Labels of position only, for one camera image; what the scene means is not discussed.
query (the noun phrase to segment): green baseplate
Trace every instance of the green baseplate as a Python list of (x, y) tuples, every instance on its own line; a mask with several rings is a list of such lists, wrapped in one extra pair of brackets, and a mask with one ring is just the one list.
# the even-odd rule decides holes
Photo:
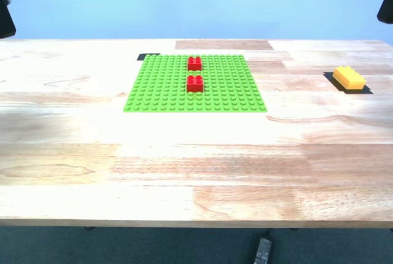
[[(202, 71), (188, 71), (200, 56)], [(203, 92), (186, 92), (189, 75), (203, 76)], [(124, 112), (266, 112), (242, 55), (147, 55)]]

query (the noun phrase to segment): red lego brick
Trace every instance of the red lego brick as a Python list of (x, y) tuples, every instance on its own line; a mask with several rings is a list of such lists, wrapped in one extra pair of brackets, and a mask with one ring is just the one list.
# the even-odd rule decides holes
[(187, 77), (187, 92), (203, 92), (203, 78), (202, 76), (188, 76)]
[(188, 71), (202, 71), (202, 59), (200, 57), (189, 57), (187, 60)]

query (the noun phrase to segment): yellow lego brick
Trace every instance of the yellow lego brick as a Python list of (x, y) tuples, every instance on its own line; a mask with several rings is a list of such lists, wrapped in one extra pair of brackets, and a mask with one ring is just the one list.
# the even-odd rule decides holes
[(333, 78), (347, 90), (363, 89), (366, 80), (350, 66), (339, 66), (334, 70)]

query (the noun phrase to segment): wood grain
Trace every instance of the wood grain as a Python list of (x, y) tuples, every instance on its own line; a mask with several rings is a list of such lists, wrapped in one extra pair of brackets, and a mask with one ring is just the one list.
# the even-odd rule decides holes
[[(243, 54), (268, 112), (123, 114), (149, 52)], [(0, 224), (393, 228), (384, 42), (9, 40), (0, 71)]]

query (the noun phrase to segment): light blue background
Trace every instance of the light blue background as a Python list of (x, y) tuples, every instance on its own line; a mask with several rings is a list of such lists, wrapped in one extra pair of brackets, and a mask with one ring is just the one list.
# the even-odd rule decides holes
[(381, 39), (383, 0), (12, 0), (14, 38)]

